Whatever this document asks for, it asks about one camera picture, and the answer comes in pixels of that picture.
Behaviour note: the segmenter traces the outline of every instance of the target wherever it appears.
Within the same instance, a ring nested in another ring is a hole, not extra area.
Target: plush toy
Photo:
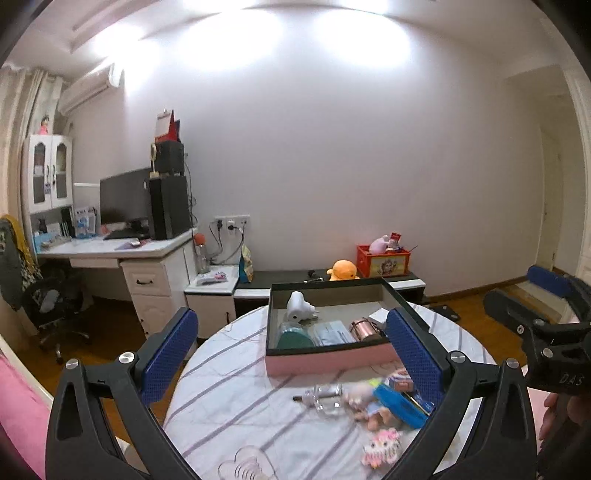
[[[330,280],[353,280],[359,278],[357,276],[357,267],[349,260],[339,260],[326,273],[330,275]]]
[[[372,255],[383,255],[388,248],[390,237],[388,235],[384,235],[381,238],[378,238],[371,242],[369,246],[369,253]]]
[[[387,463],[395,464],[402,454],[400,433],[396,429],[382,430],[372,438],[369,445],[363,447],[361,463],[378,468]]]

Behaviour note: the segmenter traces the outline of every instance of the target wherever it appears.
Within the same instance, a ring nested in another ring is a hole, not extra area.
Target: black speaker
[[[191,228],[187,177],[150,179],[150,238],[166,240]]]
[[[154,170],[160,174],[184,175],[184,145],[172,140],[154,145],[156,146]]]

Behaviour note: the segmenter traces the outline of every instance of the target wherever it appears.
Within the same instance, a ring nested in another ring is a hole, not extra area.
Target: human hand
[[[544,440],[552,428],[554,420],[556,419],[557,403],[557,393],[551,393],[544,400],[544,407],[548,410],[544,413],[544,420],[542,421],[542,426],[540,428],[540,440]],[[585,420],[591,420],[591,394],[570,397],[566,411],[569,418],[578,425],[581,425]]]

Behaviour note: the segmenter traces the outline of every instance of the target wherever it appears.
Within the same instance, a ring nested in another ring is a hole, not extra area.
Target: power cord
[[[213,230],[212,230],[212,225],[214,223],[217,224],[217,236],[215,233],[213,233]],[[209,258],[215,258],[218,255],[221,255],[223,252],[223,243],[222,243],[222,235],[221,235],[222,226],[223,226],[223,223],[221,220],[214,220],[213,222],[209,222],[209,231],[211,232],[213,239],[217,243],[217,251],[215,253],[208,255]]]
[[[240,240],[240,244],[236,247],[236,249],[230,254],[228,255],[228,257],[226,257],[224,260],[221,260],[219,262],[216,262],[216,265],[223,265],[224,263],[226,263],[228,260],[230,260],[234,255],[236,255],[238,253],[238,251],[242,248],[242,245],[244,245],[244,230],[240,227],[237,227],[235,225],[230,225],[228,227],[228,230],[233,231],[233,230],[238,230],[241,234],[242,234],[242,238]]]

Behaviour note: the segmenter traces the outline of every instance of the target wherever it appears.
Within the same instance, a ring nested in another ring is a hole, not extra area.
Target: round table
[[[448,350],[494,364],[467,331],[425,307],[412,305]],[[371,433],[351,416],[327,418],[293,401],[316,384],[386,376],[399,365],[375,365],[334,374],[268,378],[265,371],[267,307],[234,321],[207,340],[185,367],[168,409],[164,431],[203,480],[379,479],[389,467],[361,464]],[[452,465],[466,441],[480,399],[471,401],[439,469]],[[405,432],[407,447],[418,430]]]

